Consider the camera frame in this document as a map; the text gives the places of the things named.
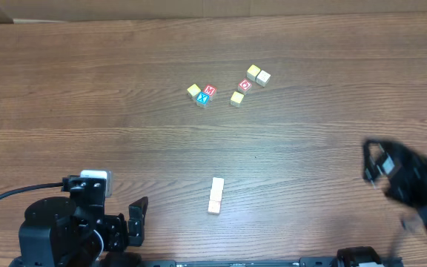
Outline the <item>red Y wooden block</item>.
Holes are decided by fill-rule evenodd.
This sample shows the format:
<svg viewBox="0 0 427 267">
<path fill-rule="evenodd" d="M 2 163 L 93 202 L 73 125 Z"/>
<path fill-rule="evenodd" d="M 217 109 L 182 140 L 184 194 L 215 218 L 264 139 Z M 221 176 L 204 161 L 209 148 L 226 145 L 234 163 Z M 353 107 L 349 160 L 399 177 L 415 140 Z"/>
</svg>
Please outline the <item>red Y wooden block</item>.
<svg viewBox="0 0 427 267">
<path fill-rule="evenodd" d="M 216 200 L 210 200 L 208 203 L 209 214 L 219 214 L 221 209 L 221 202 Z"/>
</svg>

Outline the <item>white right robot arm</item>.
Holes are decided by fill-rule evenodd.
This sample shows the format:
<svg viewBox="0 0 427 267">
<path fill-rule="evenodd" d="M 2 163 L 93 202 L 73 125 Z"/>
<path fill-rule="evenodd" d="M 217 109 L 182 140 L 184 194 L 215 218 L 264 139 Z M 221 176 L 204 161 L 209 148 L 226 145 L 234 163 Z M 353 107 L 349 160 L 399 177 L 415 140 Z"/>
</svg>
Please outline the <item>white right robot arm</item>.
<svg viewBox="0 0 427 267">
<path fill-rule="evenodd" d="M 417 213 L 403 219 L 403 227 L 411 231 L 423 225 L 427 230 L 427 156 L 392 139 L 365 139 L 362 150 L 363 179 L 375 185 L 385 177 L 385 197 Z"/>
</svg>

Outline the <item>white number six block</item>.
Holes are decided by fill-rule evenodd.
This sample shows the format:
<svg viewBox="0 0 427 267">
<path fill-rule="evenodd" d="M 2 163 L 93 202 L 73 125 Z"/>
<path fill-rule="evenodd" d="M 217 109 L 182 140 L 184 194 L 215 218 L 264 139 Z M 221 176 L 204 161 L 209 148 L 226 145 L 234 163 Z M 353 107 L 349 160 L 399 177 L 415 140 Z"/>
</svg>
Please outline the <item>white number six block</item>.
<svg viewBox="0 0 427 267">
<path fill-rule="evenodd" d="M 212 179 L 212 189 L 214 191 L 222 191 L 224 189 L 225 180 L 223 178 L 214 177 Z"/>
</svg>

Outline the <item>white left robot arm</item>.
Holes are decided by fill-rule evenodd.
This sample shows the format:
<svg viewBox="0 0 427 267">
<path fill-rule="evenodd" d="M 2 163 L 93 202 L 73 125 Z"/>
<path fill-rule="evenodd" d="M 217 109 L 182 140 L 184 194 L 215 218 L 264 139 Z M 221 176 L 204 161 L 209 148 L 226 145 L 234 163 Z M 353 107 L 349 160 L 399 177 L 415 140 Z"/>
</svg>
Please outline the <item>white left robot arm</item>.
<svg viewBox="0 0 427 267">
<path fill-rule="evenodd" d="M 19 228 L 21 254 L 12 266 L 141 266 L 128 252 L 145 239 L 148 198 L 129 206 L 129 216 L 105 212 L 108 180 L 68 176 L 62 190 L 69 197 L 48 197 L 30 205 Z"/>
</svg>

